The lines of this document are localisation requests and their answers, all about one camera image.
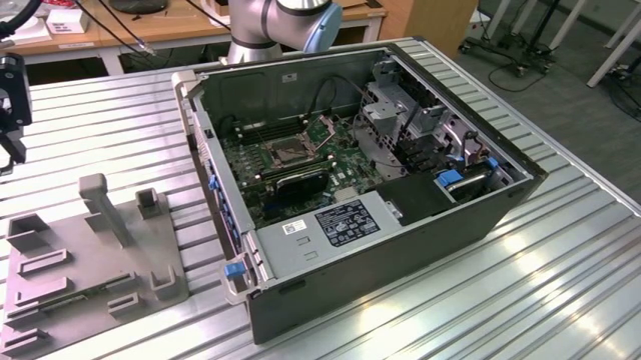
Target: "cable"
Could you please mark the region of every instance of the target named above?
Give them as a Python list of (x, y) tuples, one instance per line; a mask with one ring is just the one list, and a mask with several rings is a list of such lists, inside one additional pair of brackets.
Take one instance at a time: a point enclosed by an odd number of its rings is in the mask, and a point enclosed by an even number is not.
[(383, 165), (383, 166), (386, 166), (386, 167), (396, 167), (396, 168), (399, 168), (399, 169), (403, 169), (403, 168), (404, 168), (404, 165), (391, 165), (391, 164), (388, 164), (388, 163), (382, 163), (380, 161), (374, 160), (374, 159), (372, 159), (371, 161), (374, 161), (376, 164), (380, 164), (380, 165)]
[[(626, 89), (621, 86), (619, 82), (617, 81), (617, 79), (614, 77), (609, 77), (610, 81), (617, 85), (617, 87), (622, 90), (622, 92), (625, 93), (625, 95), (631, 99), (631, 101), (634, 101), (634, 104), (637, 105), (637, 109), (639, 108), (639, 102), (631, 97), (631, 94), (626, 91)], [(621, 112), (627, 115), (630, 117), (630, 119), (633, 119), (635, 122), (641, 122), (641, 118), (634, 115), (633, 113), (630, 113), (627, 111), (627, 109), (623, 108), (623, 106), (619, 104), (619, 102), (617, 101), (615, 97), (614, 97), (614, 92), (611, 91), (611, 89), (607, 89), (607, 94), (610, 95), (610, 101), (611, 103), (614, 104), (614, 106), (617, 107), (618, 110), (621, 110)]]
[(38, 10), (42, 0), (29, 0), (17, 15), (8, 21), (0, 22), (0, 40), (14, 34), (14, 31), (26, 23)]
[(169, 64), (171, 61), (173, 61), (173, 59), (171, 58), (171, 56), (173, 55), (173, 48), (169, 50), (169, 55), (167, 56), (167, 60), (164, 61), (164, 64), (161, 65), (161, 69), (167, 66), (167, 64)]
[[(339, 79), (342, 81), (344, 81), (347, 84), (350, 84), (350, 86), (358, 91), (358, 93), (370, 101), (374, 103), (374, 99), (371, 98), (371, 96), (360, 89), (360, 87), (354, 83), (354, 81), (351, 81), (350, 79), (347, 79), (344, 76), (340, 76), (340, 75), (330, 75), (327, 77), (324, 77), (322, 80), (320, 80), (320, 83), (318, 84), (318, 87), (316, 87), (316, 90), (314, 92), (314, 97), (312, 97), (312, 100), (311, 100), (311, 104), (310, 104), (310, 108), (307, 109), (307, 113), (306, 113), (306, 118), (308, 119), (311, 117), (311, 113), (314, 112), (315, 108), (316, 108), (316, 103), (319, 101), (319, 95), (320, 95), (320, 91), (323, 90), (323, 87), (324, 87), (324, 84), (327, 84), (327, 82), (332, 79)], [(334, 81), (334, 96), (331, 98), (331, 101), (330, 101), (330, 106), (331, 106), (331, 103), (334, 103), (334, 100), (336, 98), (336, 94), (338, 94), (338, 85)]]
[(534, 80), (527, 86), (525, 86), (523, 88), (505, 88), (502, 87), (499, 84), (495, 83), (495, 81), (491, 79), (491, 75), (494, 75), (494, 73), (505, 68), (507, 68), (510, 65), (513, 65), (511, 63), (510, 64), (505, 64), (499, 67), (497, 67), (489, 74), (487, 74), (487, 80), (490, 81), (491, 85), (494, 85), (497, 88), (499, 88), (501, 90), (506, 91), (506, 92), (525, 92), (535, 83), (538, 83), (543, 78), (545, 76), (547, 75), (546, 73), (537, 79)]
[(136, 34), (129, 30), (129, 28), (127, 27), (127, 25), (124, 25), (124, 22), (120, 20), (120, 18), (116, 16), (116, 14), (113, 13), (113, 11), (111, 10), (111, 7), (107, 6), (107, 4), (104, 3), (103, 0), (97, 0), (97, 2), (100, 3), (100, 5), (105, 8), (107, 12), (109, 13), (111, 17), (115, 18), (117, 24), (120, 24), (121, 28), (124, 29), (125, 32), (129, 33), (131, 37), (136, 40), (137, 42), (137, 45), (144, 48), (144, 41), (140, 37), (136, 36)]
[(420, 109), (420, 103), (416, 101), (416, 104), (414, 105), (414, 108), (411, 109), (411, 112), (410, 112), (410, 117), (404, 121), (404, 124), (400, 127), (400, 131), (398, 132), (396, 142), (400, 140), (400, 136), (404, 134), (407, 128), (410, 127), (410, 124), (414, 121), (414, 118), (416, 117), (416, 113), (419, 112), (419, 109)]
[(153, 67), (153, 64), (151, 63), (149, 59), (144, 56), (144, 54), (137, 51), (128, 43), (123, 41), (123, 39), (109, 30), (109, 28), (105, 27), (105, 25), (100, 22), (99, 19), (91, 14), (91, 12), (85, 9), (83, 4), (80, 3), (79, 0), (73, 0), (73, 3), (76, 4), (77, 8), (81, 10), (81, 12), (89, 17), (89, 19), (93, 20), (93, 22), (97, 24), (97, 26), (101, 27), (101, 29), (111, 35), (111, 37), (127, 48), (131, 50), (131, 52), (136, 53), (140, 57), (143, 57), (148, 62), (149, 66)]
[[(175, 60), (171, 58), (171, 55), (169, 57), (165, 57), (165, 56), (161, 56), (159, 55), (148, 46), (147, 46), (147, 42), (131, 31), (131, 29), (127, 27), (127, 25), (124, 25), (124, 22), (120, 20), (119, 16), (115, 14), (115, 12), (111, 10), (111, 7), (107, 6), (107, 4), (104, 3), (104, 0), (97, 0), (97, 2), (100, 2), (100, 5), (105, 8), (107, 12), (109, 13), (111, 17), (113, 17), (113, 19), (116, 20), (117, 24), (120, 24), (121, 28), (125, 30), (125, 32), (131, 35), (131, 37), (136, 40), (136, 43), (137, 45), (145, 50), (145, 52), (148, 54), (151, 54), (153, 57), (157, 57), (163, 60), (165, 60), (165, 63), (164, 65), (160, 67), (161, 69), (167, 66), (167, 64), (169, 62), (175, 62), (176, 64), (181, 65), (181, 66), (187, 66), (187, 64), (183, 64), (180, 61)], [(157, 67), (155, 67), (153, 63), (149, 61), (149, 59), (147, 58), (147, 56), (143, 56), (143, 58), (145, 58), (145, 60), (149, 62), (149, 65), (152, 68), (157, 69)]]
[(487, 43), (491, 41), (490, 37), (487, 36), (487, 27), (485, 26), (483, 22), (483, 14), (478, 10), (481, 8), (481, 0), (478, 0), (478, 6), (477, 6), (477, 11), (478, 11), (478, 20), (481, 21), (481, 27), (482, 27), (482, 35), (481, 35), (481, 41), (486, 41)]
[(209, 15), (209, 13), (207, 13), (201, 7), (199, 7), (191, 0), (184, 0), (191, 6), (193, 6), (193, 8), (200, 11), (205, 17), (208, 17), (209, 19), (212, 19), (224, 29), (229, 30), (231, 31), (231, 27), (224, 23), (221, 22), (219, 19), (216, 19), (215, 17), (212, 17)]
[(328, 76), (328, 77), (326, 77), (324, 79), (320, 80), (320, 83), (318, 84), (316, 90), (314, 92), (314, 97), (311, 98), (311, 104), (310, 104), (310, 107), (307, 108), (307, 113), (306, 113), (306, 118), (307, 119), (311, 117), (311, 113), (316, 109), (316, 103), (319, 101), (320, 91), (323, 90), (324, 84), (327, 84), (327, 82), (330, 82), (330, 80), (334, 84), (334, 96), (331, 97), (331, 100), (330, 100), (330, 106), (331, 106), (331, 103), (334, 102), (334, 100), (336, 98), (336, 92), (338, 92), (336, 82), (334, 81), (334, 78), (331, 78)]
[(526, 3), (527, 3), (527, 0), (522, 0), (522, 3), (521, 3), (521, 5), (518, 6), (518, 9), (517, 9), (517, 14), (514, 15), (514, 18), (510, 21), (510, 25), (507, 25), (507, 29), (511, 29), (511, 26), (517, 22), (517, 19), (519, 18), (521, 11), (523, 10), (523, 6), (525, 6)]

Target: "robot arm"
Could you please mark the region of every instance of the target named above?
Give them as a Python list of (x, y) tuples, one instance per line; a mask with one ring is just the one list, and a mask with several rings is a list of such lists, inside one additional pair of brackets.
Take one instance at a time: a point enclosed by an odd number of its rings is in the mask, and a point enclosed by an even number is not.
[[(30, 0), (8, 22), (0, 22), (0, 49), (12, 45), (9, 37), (33, 16), (40, 0)], [(17, 54), (0, 54), (0, 145), (9, 154), (9, 163), (0, 167), (0, 175), (24, 163), (26, 149), (20, 141), (22, 127), (30, 124), (30, 100), (24, 59)]]
[(306, 53), (330, 49), (343, 9), (331, 0), (229, 0), (228, 64), (283, 55), (280, 45)]

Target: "floor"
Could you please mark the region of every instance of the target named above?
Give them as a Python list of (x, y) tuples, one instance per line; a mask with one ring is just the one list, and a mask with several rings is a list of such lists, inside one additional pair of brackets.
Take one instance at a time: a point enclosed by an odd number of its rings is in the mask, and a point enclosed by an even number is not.
[[(483, 11), (493, 12), (498, 4), (499, 0), (481, 0)], [(503, 17), (507, 22), (519, 5), (521, 1), (511, 2)], [(534, 32), (545, 8), (545, 4), (537, 4), (523, 29), (526, 38)], [(543, 44), (550, 43), (565, 19), (566, 15), (557, 11), (542, 35)], [(456, 63), (617, 188), (641, 203), (641, 122), (631, 119), (611, 103), (609, 89), (613, 86), (607, 84), (609, 80), (603, 80), (602, 85), (594, 89), (585, 85), (610, 53), (603, 48), (607, 39), (607, 34), (577, 22), (554, 52), (558, 63), (550, 73), (519, 93), (501, 90), (487, 80), (490, 71), (507, 63), (505, 58), (473, 49), (466, 55), (458, 56)], [(629, 64), (638, 55), (641, 52), (630, 49), (622, 57), (622, 63)], [(531, 71), (519, 79), (499, 70), (493, 79), (503, 88), (521, 89), (539, 76)], [(633, 87), (633, 95), (641, 99), (641, 83)]]

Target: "warning label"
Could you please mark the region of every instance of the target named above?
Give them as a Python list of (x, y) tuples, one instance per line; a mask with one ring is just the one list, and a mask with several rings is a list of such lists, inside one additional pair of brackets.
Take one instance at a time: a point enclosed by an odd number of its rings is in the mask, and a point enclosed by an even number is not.
[(330, 243), (338, 247), (380, 230), (360, 200), (315, 215)]

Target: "slotted metal surface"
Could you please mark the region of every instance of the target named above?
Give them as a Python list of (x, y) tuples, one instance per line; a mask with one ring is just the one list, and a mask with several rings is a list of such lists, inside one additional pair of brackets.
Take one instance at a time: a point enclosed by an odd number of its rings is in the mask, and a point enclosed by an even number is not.
[[(635, 359), (639, 206), (432, 47), (396, 43), (550, 173), (490, 235), (270, 343), (223, 298), (223, 259), (171, 94), (172, 70), (32, 88), (28, 163), (0, 178), (6, 219), (85, 211), (75, 180), (103, 172), (120, 203), (168, 194), (189, 299), (47, 359)], [(6, 242), (0, 278), (6, 276)], [(4, 283), (0, 285), (0, 297)]]

